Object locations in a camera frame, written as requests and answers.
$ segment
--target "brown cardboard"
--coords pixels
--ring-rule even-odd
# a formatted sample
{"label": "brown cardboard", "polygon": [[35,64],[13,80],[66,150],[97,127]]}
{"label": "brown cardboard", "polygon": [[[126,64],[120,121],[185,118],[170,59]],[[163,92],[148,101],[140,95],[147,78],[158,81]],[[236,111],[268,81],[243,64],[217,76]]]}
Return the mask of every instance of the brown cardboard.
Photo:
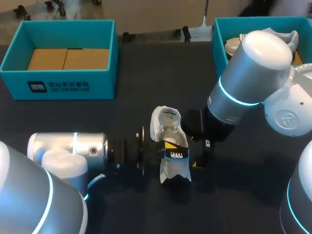
{"label": "brown cardboard", "polygon": [[68,49],[64,70],[107,69],[109,49]]}
{"label": "brown cardboard", "polygon": [[35,49],[27,70],[62,70],[67,49]]}
{"label": "brown cardboard", "polygon": [[295,55],[294,55],[294,60],[292,61],[292,65],[294,66],[300,66],[302,65],[303,62],[298,54],[298,52],[296,51]]}

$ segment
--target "glowing blue ring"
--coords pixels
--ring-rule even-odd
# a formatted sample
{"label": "glowing blue ring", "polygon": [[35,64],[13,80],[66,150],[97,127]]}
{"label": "glowing blue ring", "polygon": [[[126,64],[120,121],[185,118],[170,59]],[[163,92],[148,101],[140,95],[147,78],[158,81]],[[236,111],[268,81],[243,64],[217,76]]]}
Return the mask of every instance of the glowing blue ring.
{"label": "glowing blue ring", "polygon": [[302,228],[302,230],[304,230],[304,232],[306,234],[310,234],[302,225],[301,223],[299,222],[299,220],[297,219],[297,217],[294,215],[293,213],[293,210],[292,210],[292,207],[291,207],[291,203],[289,202],[289,184],[291,183],[291,180],[289,180],[289,183],[288,183],[288,187],[287,187],[287,200],[288,200],[288,206],[289,206],[289,209],[293,215],[293,218],[296,220],[296,222],[298,223],[298,225]]}
{"label": "glowing blue ring", "polygon": [[43,215],[40,219],[40,222],[38,223],[38,225],[36,226],[35,230],[33,231],[32,234],[37,234],[41,227],[43,226],[43,223],[45,222],[48,214],[49,214],[49,211],[50,211],[50,208],[51,208],[51,203],[52,203],[52,197],[53,197],[53,182],[52,182],[52,178],[51,178],[51,175],[50,173],[44,169],[45,172],[48,174],[48,178],[49,178],[49,184],[50,184],[50,191],[49,191],[49,197],[48,197],[48,202],[47,202],[47,206],[45,207],[45,210],[43,212]]}
{"label": "glowing blue ring", "polygon": [[232,97],[231,95],[229,95],[225,89],[223,88],[222,84],[221,84],[221,77],[219,78],[219,86],[222,90],[222,92],[229,98],[231,99],[232,101],[240,104],[240,105],[244,105],[244,106],[256,106],[258,105],[260,102],[257,102],[257,103],[245,103],[245,102],[242,102],[242,101],[239,101],[239,100],[236,100],[234,97]]}

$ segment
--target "blue storage bin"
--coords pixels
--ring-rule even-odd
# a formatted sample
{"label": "blue storage bin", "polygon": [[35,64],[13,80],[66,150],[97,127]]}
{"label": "blue storage bin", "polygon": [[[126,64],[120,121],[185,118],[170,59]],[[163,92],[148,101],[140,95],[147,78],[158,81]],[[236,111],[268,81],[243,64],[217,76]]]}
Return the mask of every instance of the blue storage bin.
{"label": "blue storage bin", "polygon": [[213,32],[213,58],[220,77],[228,60],[223,42],[255,30],[272,28],[279,33],[296,30],[299,34],[298,54],[303,63],[312,62],[312,27],[305,17],[234,17],[216,18]]}
{"label": "blue storage bin", "polygon": [[[107,69],[27,71],[35,48],[109,49]],[[22,22],[0,66],[0,75],[15,100],[113,99],[118,40],[113,20]],[[70,83],[81,88],[58,89]],[[38,87],[32,92],[31,85]]]}

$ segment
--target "black table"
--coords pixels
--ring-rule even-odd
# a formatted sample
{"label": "black table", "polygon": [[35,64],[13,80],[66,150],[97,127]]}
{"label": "black table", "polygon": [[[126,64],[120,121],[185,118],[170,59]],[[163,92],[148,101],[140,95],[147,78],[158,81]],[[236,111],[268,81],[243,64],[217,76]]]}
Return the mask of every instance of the black table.
{"label": "black table", "polygon": [[[0,58],[7,47],[0,47]],[[35,132],[104,132],[132,137],[159,105],[201,109],[216,82],[211,42],[120,46],[116,98],[94,101],[13,101],[0,80],[0,140],[26,154]],[[261,105],[250,111],[216,160],[191,169],[192,183],[159,182],[159,166],[141,177],[121,166],[90,189],[90,234],[283,234],[279,205],[311,134],[282,136]],[[191,158],[200,143],[190,142]]]}

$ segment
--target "sneaker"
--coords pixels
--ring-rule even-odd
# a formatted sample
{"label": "sneaker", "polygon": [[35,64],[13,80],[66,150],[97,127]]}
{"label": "sneaker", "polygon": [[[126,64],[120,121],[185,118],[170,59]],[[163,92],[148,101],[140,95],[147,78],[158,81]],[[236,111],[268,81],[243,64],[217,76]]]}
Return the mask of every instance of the sneaker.
{"label": "sneaker", "polygon": [[160,164],[161,183],[176,175],[181,175],[191,181],[189,144],[180,122],[181,114],[177,109],[158,106],[153,111],[150,126],[151,139],[160,142],[163,145],[160,150],[164,151]]}
{"label": "sneaker", "polygon": [[[292,51],[292,54],[295,54],[299,43],[299,35],[297,31],[292,31],[291,33],[277,33],[271,28],[267,28],[262,31],[274,34],[277,37],[281,38],[288,45],[288,47]],[[246,37],[246,35],[247,34],[240,34],[239,38],[232,38],[225,42],[224,48],[229,60],[236,52],[238,46],[241,44],[242,40]]]}

